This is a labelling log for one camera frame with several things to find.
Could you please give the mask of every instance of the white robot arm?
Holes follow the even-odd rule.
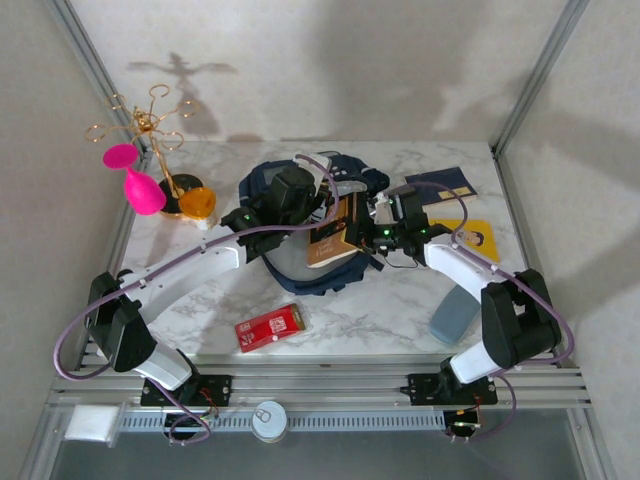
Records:
[[[304,168],[284,175],[289,175],[288,183],[284,182],[287,188],[278,193],[279,200],[290,197],[295,204],[295,212],[288,218],[290,225],[300,224],[309,217],[318,192],[317,175],[301,174],[300,170],[304,171]],[[289,188],[305,191],[308,201],[300,203],[300,197],[287,193]],[[278,208],[283,205],[281,201],[271,202],[271,205],[274,203]],[[283,223],[268,217],[269,211],[241,207],[223,218],[224,226],[212,230],[210,238],[221,238],[256,225]],[[448,229],[442,225],[425,228],[425,225],[428,226],[427,218],[415,192],[391,197],[379,195],[375,219],[363,227],[363,243],[371,253],[383,255],[390,250],[402,249],[422,265],[451,278],[481,303],[483,339],[443,363],[441,375],[448,388],[472,384],[559,343],[562,337],[555,320],[536,309],[515,286],[509,282],[499,283],[492,271],[463,255],[452,242]],[[92,283],[90,300],[136,282],[140,285],[100,307],[91,315],[87,328],[114,370],[135,370],[175,391],[197,373],[195,367],[182,352],[154,339],[146,324],[207,280],[277,248],[286,233],[247,235],[242,241],[230,239],[210,248],[206,246],[209,242],[205,241],[197,255],[187,255],[193,250],[190,249],[143,272],[127,273],[118,280],[108,273],[102,274]],[[518,275],[548,300],[540,274],[528,270]],[[524,307],[524,311],[516,313],[514,303]]]

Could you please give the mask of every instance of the gold jewelry stand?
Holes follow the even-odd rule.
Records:
[[[163,89],[164,93],[160,94],[158,89]],[[184,195],[185,192],[188,192],[193,188],[202,187],[203,184],[198,177],[188,173],[179,173],[176,175],[171,174],[169,167],[167,166],[167,160],[164,156],[163,150],[172,151],[180,148],[184,144],[184,135],[180,132],[165,133],[160,130],[158,126],[160,125],[160,122],[174,113],[177,113],[184,118],[195,115],[198,110],[200,110],[200,104],[193,100],[186,100],[184,102],[180,102],[175,109],[165,113],[161,117],[158,117],[153,113],[153,105],[158,98],[156,95],[159,94],[159,98],[164,98],[169,95],[169,92],[171,92],[171,88],[164,83],[154,85],[149,89],[149,96],[151,97],[149,110],[144,111],[141,108],[134,106],[133,112],[125,107],[126,98],[123,95],[120,95],[119,93],[113,94],[105,99],[105,105],[112,110],[123,110],[131,118],[129,125],[116,125],[112,127],[107,127],[105,125],[92,125],[87,129],[84,137],[90,142],[99,142],[114,130],[129,130],[134,134],[134,137],[131,140],[131,143],[133,143],[137,139],[146,136],[151,150],[153,150],[153,153],[158,157],[160,168],[162,169],[162,173],[165,177],[164,180],[158,183],[167,197],[167,203],[162,209],[162,212],[169,216],[178,217],[182,214],[178,202],[180,197]],[[179,143],[177,145],[168,144],[167,142],[171,141],[171,137],[176,137],[174,141],[179,140]]]

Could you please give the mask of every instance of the white wall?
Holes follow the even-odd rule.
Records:
[[[507,152],[620,479],[638,478],[640,4],[590,2]]]
[[[533,3],[72,0],[121,93],[177,86],[205,110],[167,130],[208,140],[488,141],[566,0]]]
[[[17,476],[60,331],[86,305],[122,199],[110,120],[40,0],[0,0],[0,478]]]

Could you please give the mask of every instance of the blue sponge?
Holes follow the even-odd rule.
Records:
[[[429,332],[442,343],[455,345],[479,313],[478,301],[460,285],[456,285],[433,314]]]

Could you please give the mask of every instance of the book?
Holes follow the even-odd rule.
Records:
[[[335,220],[309,231],[307,266],[320,268],[358,252],[357,193],[345,195],[338,203]]]
[[[460,225],[460,220],[452,218],[430,218],[429,223],[434,225],[441,223],[451,230]],[[498,247],[493,237],[491,224],[486,220],[467,220],[462,227],[462,231],[458,232],[458,238],[464,239],[464,244],[485,257],[500,263],[500,255],[498,255]]]
[[[462,173],[462,169],[460,167],[409,175],[405,177],[405,180],[409,185],[417,182],[439,183],[449,187],[463,198],[472,198],[478,195],[478,192],[476,192],[476,190],[471,186],[467,178],[464,176],[464,173]],[[456,201],[450,192],[441,188],[426,185],[416,185],[414,188],[420,194],[420,200],[422,201],[423,206],[438,205],[452,200]]]

